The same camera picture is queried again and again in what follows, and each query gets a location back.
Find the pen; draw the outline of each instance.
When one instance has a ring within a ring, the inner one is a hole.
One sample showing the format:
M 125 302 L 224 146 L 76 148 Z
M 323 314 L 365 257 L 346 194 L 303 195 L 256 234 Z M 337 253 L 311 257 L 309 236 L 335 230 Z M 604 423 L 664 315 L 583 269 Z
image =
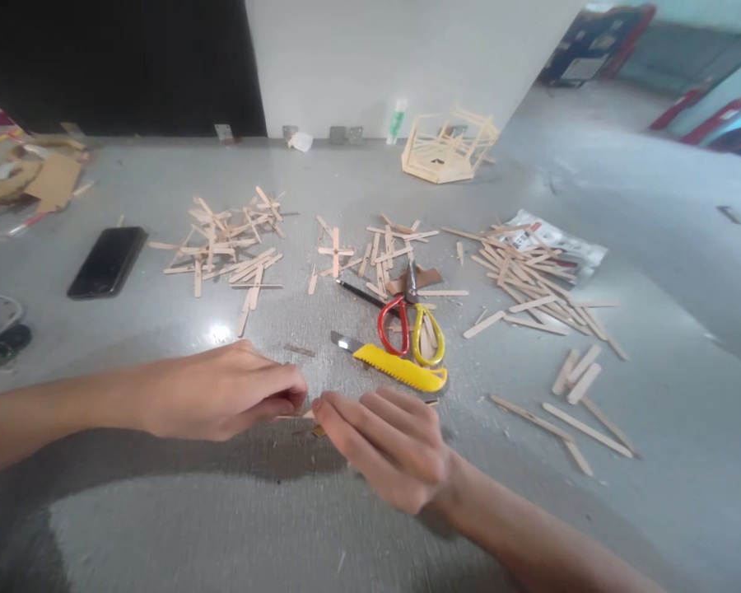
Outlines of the pen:
M 344 282 L 343 280 L 335 280 L 335 282 L 337 282 L 338 284 L 340 284 L 343 288 L 345 288 L 349 292 L 351 292 L 351 293 L 357 295 L 358 297 L 360 297 L 363 301 L 368 301 L 370 304 L 376 305 L 380 309 L 384 309 L 384 305 L 387 304 L 384 301 L 381 301 L 381 300 L 377 299 L 375 296 L 373 296 L 371 294 L 368 294 L 365 291 L 361 291 L 359 288 L 354 287 L 351 284 L 348 284 L 347 282 Z M 401 315 L 398 313 L 398 310 L 397 309 L 392 309 L 390 311 L 390 314 L 391 315 L 394 315 L 395 317 L 398 317 L 398 319 L 401 318 Z

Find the floor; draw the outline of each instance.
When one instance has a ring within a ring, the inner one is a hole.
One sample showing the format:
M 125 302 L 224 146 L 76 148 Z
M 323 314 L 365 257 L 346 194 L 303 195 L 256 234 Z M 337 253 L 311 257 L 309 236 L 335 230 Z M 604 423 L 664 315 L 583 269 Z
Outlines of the floor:
M 673 99 L 622 82 L 534 86 L 498 150 L 547 171 L 587 237 L 620 251 L 741 357 L 741 157 L 647 131 Z
M 366 304 L 328 282 L 306 295 L 312 265 L 322 263 L 315 215 L 361 248 L 379 211 L 421 218 L 426 229 L 477 230 L 494 213 L 526 208 L 610 249 L 580 298 L 624 303 L 599 316 L 631 362 L 604 351 L 593 396 L 644 460 L 624 460 L 576 433 L 596 472 L 588 478 L 550 435 L 490 404 L 487 394 L 498 393 L 539 413 L 543 401 L 556 401 L 549 387 L 567 349 L 594 340 L 500 324 L 463 341 L 481 306 L 511 303 L 484 268 L 459 266 L 455 237 L 442 234 L 416 247 L 417 261 L 438 266 L 452 287 L 471 288 L 438 303 L 449 340 L 450 386 L 439 405 L 448 442 L 668 591 L 741 593 L 741 361 L 706 339 L 693 317 L 741 354 L 741 226 L 715 210 L 723 195 L 741 211 L 741 159 L 640 132 L 665 104 L 618 84 L 536 87 L 506 127 L 497 164 L 471 183 L 444 186 L 401 173 L 399 151 L 383 142 L 320 144 L 306 155 L 266 141 L 230 149 L 105 142 L 86 172 L 92 190 L 0 243 L 0 292 L 28 304 L 35 330 L 17 373 L 0 376 L 0 391 L 232 339 L 235 294 L 215 283 L 193 299 L 191 279 L 160 273 L 169 255 L 157 250 L 141 252 L 119 297 L 65 297 L 94 238 L 119 215 L 170 242 L 189 224 L 193 194 L 223 209 L 243 203 L 256 184 L 287 189 L 286 210 L 300 215 L 285 221 L 284 241 L 264 238 L 285 254 L 270 281 L 286 286 L 263 295 L 246 336 L 269 356 L 301 364 L 311 393 L 360 394 L 394 383 L 329 342 L 331 329 L 374 339 Z M 690 173 L 701 182 L 687 181 Z M 0 217 L 0 230 L 10 216 Z M 285 343 L 317 356 L 294 355 Z M 87 432 L 0 476 L 0 591 L 171 593 L 237 583 L 324 593 L 516 590 L 444 526 L 390 510 L 326 440 L 295 436 L 282 423 L 220 444 Z

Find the red scissor handle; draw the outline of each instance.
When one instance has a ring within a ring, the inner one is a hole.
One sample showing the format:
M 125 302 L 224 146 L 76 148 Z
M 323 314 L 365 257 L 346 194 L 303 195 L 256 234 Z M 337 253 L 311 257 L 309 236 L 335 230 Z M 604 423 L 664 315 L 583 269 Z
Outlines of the red scissor handle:
M 393 345 L 387 339 L 387 334 L 384 332 L 384 318 L 387 314 L 400 303 L 398 311 L 401 315 L 401 334 L 403 335 L 403 342 L 401 349 L 396 350 Z M 384 309 L 379 313 L 379 319 L 376 321 L 376 328 L 379 330 L 379 339 L 381 340 L 384 348 L 390 354 L 395 356 L 403 356 L 409 351 L 409 320 L 406 318 L 406 301 L 403 299 L 403 295 L 398 295 L 392 301 L 384 305 Z

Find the hand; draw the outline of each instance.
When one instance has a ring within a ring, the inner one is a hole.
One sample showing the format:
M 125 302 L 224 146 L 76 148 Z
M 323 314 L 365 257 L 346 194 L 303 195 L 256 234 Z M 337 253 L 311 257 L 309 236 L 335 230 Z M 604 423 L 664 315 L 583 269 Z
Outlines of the hand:
M 114 390 L 124 390 L 119 404 L 133 417 L 113 425 L 158 437 L 226 441 L 259 421 L 294 413 L 307 396 L 296 366 L 261 356 L 248 340 L 118 375 Z
M 325 391 L 315 419 L 393 507 L 416 515 L 447 488 L 452 451 L 439 417 L 419 399 L 384 387 L 359 401 Z

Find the scissors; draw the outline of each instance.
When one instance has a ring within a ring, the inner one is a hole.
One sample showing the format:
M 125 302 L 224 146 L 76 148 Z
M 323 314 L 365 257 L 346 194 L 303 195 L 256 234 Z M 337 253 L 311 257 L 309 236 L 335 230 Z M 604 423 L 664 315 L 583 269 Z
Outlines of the scissors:
M 387 334 L 384 332 L 384 318 L 388 313 L 391 312 L 395 306 L 399 307 L 401 317 L 401 333 L 403 335 L 403 343 L 400 350 L 396 350 L 395 347 L 387 339 Z M 417 269 L 415 268 L 414 262 L 409 262 L 407 272 L 406 289 L 402 294 L 397 295 L 392 301 L 384 306 L 384 309 L 379 313 L 379 319 L 376 322 L 376 328 L 379 330 L 379 338 L 382 344 L 390 354 L 396 356 L 404 356 L 409 351 L 409 321 L 406 316 L 406 305 L 413 306 L 417 311 L 417 319 L 414 322 L 414 335 L 412 341 L 414 346 L 414 357 L 420 364 L 426 367 L 432 367 L 440 363 L 442 358 L 445 356 L 445 336 L 442 334 L 442 330 L 434 319 L 434 315 L 423 305 L 420 304 L 417 298 Z M 420 353 L 420 333 L 422 331 L 422 323 L 424 315 L 428 315 L 431 318 L 431 327 L 434 329 L 436 334 L 436 354 L 431 360 L 426 360 Z

